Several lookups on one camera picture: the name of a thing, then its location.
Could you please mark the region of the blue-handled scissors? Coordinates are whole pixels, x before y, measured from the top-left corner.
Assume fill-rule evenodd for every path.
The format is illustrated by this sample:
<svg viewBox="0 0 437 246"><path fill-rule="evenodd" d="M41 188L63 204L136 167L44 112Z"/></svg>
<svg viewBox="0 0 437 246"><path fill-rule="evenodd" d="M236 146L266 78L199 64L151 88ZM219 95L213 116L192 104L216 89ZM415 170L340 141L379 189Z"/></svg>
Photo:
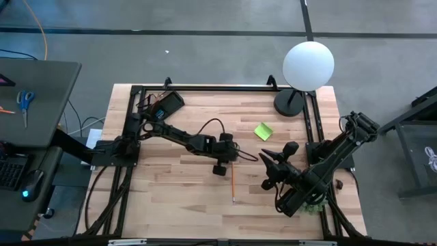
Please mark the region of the blue-handled scissors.
<svg viewBox="0 0 437 246"><path fill-rule="evenodd" d="M24 127L27 128L27 112L29 106L33 99L35 98L35 93L31 91L21 90L16 97L16 103L18 104L20 111L23 115Z"/></svg>

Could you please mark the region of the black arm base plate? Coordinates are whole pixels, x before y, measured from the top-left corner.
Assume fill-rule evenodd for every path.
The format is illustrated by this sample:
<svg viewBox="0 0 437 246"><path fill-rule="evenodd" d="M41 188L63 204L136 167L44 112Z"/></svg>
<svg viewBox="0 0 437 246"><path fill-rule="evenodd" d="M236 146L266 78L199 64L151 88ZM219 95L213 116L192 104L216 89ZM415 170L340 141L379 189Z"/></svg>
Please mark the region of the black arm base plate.
<svg viewBox="0 0 437 246"><path fill-rule="evenodd" d="M140 147L134 141L97 141L91 150L93 166L134 167L138 163Z"/></svg>
<svg viewBox="0 0 437 246"><path fill-rule="evenodd" d="M320 158L316 157L315 149L320 145L320 142L306 143L305 148L307 152L307 160L310 165L314 165L319 162ZM354 169L354 159L349 156L338 166L340 169Z"/></svg>

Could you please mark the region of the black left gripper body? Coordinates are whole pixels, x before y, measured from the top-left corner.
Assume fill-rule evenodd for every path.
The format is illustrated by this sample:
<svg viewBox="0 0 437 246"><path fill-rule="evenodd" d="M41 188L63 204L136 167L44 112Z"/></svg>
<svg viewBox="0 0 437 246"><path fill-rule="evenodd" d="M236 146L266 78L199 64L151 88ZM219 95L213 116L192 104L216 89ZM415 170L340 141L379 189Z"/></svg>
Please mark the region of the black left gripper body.
<svg viewBox="0 0 437 246"><path fill-rule="evenodd" d="M221 133L219 140L212 144L212 158L217 160L217 164L213 166L212 173L218 176L224 176L227 169L223 164L235 161L237 155L233 135L230 133Z"/></svg>

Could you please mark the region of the black aluminium table frame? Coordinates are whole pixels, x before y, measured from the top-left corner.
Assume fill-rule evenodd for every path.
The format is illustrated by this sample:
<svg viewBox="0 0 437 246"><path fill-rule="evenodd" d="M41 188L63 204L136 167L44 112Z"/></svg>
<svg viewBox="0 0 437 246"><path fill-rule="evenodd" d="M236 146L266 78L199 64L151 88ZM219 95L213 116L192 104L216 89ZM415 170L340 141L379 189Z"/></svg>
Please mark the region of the black aluminium table frame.
<svg viewBox="0 0 437 246"><path fill-rule="evenodd" d="M208 120L220 119L242 150L280 151L289 141L299 149L290 159L299 169L307 166L305 144L321 126L325 138L339 134L339 110L334 89L321 87L310 98L319 111L295 117L278 114L275 91L268 85L174 85L185 105L167 123L196 133ZM263 141L255 133L261 123L273 134ZM203 131L217 136L213 121ZM141 145L127 199L122 235L127 238L243 238L321 239L319 215L296 213L288 217L274 207L274 191L262 189L266 168L258 162L234 164L236 202L231 197L231 168L225 176L212 173L214 160L194 156L182 146L161 138Z"/></svg>

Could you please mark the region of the green sticky note pad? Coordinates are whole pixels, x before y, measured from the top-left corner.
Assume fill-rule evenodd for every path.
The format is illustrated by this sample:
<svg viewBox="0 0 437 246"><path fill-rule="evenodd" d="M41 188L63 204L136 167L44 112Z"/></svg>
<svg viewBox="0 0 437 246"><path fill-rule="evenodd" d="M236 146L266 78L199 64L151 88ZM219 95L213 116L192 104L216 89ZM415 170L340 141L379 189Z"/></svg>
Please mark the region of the green sticky note pad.
<svg viewBox="0 0 437 246"><path fill-rule="evenodd" d="M272 134L273 130L265 123L261 122L254 130L254 133L263 141L266 141Z"/></svg>

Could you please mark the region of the white globe table lamp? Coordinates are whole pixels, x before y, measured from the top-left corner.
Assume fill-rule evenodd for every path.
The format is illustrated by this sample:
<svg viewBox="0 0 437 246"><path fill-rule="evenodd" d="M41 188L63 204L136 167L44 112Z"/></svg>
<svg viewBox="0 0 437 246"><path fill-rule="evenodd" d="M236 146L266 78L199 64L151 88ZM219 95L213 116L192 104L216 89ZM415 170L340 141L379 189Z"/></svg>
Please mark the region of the white globe table lamp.
<svg viewBox="0 0 437 246"><path fill-rule="evenodd" d="M303 92L312 92L326 85L334 72L335 60L322 43L307 41L291 48L283 60L282 73L289 89L274 98L274 108L286 117L298 115L304 107Z"/></svg>

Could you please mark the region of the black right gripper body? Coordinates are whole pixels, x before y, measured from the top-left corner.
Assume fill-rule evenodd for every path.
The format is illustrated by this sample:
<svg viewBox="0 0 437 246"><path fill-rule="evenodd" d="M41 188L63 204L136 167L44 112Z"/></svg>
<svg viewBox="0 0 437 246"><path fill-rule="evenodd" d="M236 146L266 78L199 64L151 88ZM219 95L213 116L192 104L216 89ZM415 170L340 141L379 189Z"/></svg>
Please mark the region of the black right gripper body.
<svg viewBox="0 0 437 246"><path fill-rule="evenodd" d="M262 189L270 190L280 182L284 182L287 185L293 183L294 179L301 174L301 171L294 167L288 159L290 156L294 155L298 149L299 145L295 141L287 142L282 151L282 161L274 161L271 157L262 152L262 154L275 162L273 170L269 175L267 175L268 178L262 182Z"/></svg>

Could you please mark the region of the green artificial plant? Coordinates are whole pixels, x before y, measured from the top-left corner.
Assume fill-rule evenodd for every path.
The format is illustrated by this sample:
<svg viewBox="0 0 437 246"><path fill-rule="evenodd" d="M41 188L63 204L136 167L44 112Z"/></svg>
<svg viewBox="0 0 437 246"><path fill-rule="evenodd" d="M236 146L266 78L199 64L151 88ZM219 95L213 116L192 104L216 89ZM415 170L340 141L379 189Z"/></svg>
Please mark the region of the green artificial plant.
<svg viewBox="0 0 437 246"><path fill-rule="evenodd" d="M316 215L320 212L322 212L322 210L325 207L326 202L321 202L319 204L308 204L308 203L304 203L301 207L300 207L300 211L303 213L308 213L310 215Z"/></svg>

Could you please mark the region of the grey side table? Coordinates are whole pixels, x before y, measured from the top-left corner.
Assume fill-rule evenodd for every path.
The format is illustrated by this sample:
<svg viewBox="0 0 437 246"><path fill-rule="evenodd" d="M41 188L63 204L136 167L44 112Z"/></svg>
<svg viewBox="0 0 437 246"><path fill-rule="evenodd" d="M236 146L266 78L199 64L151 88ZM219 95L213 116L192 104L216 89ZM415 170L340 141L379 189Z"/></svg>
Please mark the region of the grey side table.
<svg viewBox="0 0 437 246"><path fill-rule="evenodd" d="M0 106L12 112L0 113L0 141L28 148L49 146L80 70L77 62L0 59L0 74L16 84L0 86ZM27 125L16 103L22 90L35 94Z"/></svg>

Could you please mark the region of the black computer mouse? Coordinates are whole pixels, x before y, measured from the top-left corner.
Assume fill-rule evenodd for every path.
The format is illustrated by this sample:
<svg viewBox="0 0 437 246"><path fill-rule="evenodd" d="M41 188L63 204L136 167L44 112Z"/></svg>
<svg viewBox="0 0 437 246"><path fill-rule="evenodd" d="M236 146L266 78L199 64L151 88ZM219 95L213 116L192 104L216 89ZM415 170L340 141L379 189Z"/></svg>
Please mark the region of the black computer mouse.
<svg viewBox="0 0 437 246"><path fill-rule="evenodd" d="M20 188L22 201L33 202L39 196L43 179L41 169L32 170L25 176Z"/></svg>

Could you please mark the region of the black metal cart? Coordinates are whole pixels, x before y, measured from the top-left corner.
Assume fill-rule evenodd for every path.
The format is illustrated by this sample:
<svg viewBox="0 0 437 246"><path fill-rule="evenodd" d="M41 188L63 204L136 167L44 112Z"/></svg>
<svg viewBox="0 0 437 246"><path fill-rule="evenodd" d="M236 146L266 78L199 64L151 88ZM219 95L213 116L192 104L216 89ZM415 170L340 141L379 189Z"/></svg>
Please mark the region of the black metal cart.
<svg viewBox="0 0 437 246"><path fill-rule="evenodd" d="M400 199L437 194L437 86L411 102L411 108L383 125L378 133L395 131L415 188L398 193Z"/></svg>

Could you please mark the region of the white box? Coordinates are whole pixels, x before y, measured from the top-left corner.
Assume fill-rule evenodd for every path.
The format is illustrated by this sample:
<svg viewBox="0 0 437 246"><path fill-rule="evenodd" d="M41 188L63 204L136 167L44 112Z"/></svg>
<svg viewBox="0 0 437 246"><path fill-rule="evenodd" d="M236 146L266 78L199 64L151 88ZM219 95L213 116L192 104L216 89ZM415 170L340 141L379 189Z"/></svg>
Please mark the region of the white box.
<svg viewBox="0 0 437 246"><path fill-rule="evenodd" d="M95 129L95 128L90 129L86 146L88 148L95 148L97 141L100 141L101 138L102 138L102 129Z"/></svg>

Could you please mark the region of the black keyboard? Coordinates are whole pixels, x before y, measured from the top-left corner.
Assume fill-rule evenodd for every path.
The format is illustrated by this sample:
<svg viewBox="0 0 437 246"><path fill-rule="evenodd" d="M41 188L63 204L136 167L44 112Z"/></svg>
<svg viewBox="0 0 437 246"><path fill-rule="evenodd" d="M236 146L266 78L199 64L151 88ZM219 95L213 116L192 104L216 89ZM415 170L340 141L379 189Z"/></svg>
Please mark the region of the black keyboard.
<svg viewBox="0 0 437 246"><path fill-rule="evenodd" d="M0 189L17 190L29 165L29 155L17 154L0 159Z"/></svg>

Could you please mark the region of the dark computer desk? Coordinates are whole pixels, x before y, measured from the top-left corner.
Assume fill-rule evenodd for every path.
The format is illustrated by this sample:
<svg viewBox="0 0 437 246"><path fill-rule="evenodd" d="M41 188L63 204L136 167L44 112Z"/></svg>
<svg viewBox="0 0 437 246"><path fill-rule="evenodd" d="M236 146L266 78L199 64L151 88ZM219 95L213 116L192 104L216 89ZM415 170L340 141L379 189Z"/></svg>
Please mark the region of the dark computer desk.
<svg viewBox="0 0 437 246"><path fill-rule="evenodd" d="M17 154L29 155L29 165L20 181L17 190L0 189L0 237L6 234L24 234L30 231L39 214L46 212L53 193L53 179L63 151L58 147L45 150L24 149ZM20 188L25 176L32 170L44 172L39 196L33 202L24 202Z"/></svg>

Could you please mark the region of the black mesh desk organizer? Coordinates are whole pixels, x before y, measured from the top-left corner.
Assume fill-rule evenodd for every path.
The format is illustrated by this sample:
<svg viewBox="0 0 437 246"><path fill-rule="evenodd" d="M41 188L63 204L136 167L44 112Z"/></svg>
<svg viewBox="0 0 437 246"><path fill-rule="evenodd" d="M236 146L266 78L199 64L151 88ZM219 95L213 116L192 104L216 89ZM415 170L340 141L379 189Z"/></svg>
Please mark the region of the black mesh desk organizer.
<svg viewBox="0 0 437 246"><path fill-rule="evenodd" d="M152 107L150 104L154 102L155 98L160 98L160 103L159 105ZM137 108L148 121L162 122L181 109L184 105L184 99L177 92L171 91L163 92L159 95L149 94L137 103ZM161 119L158 119L156 117L156 112L160 109L162 109L165 114Z"/></svg>

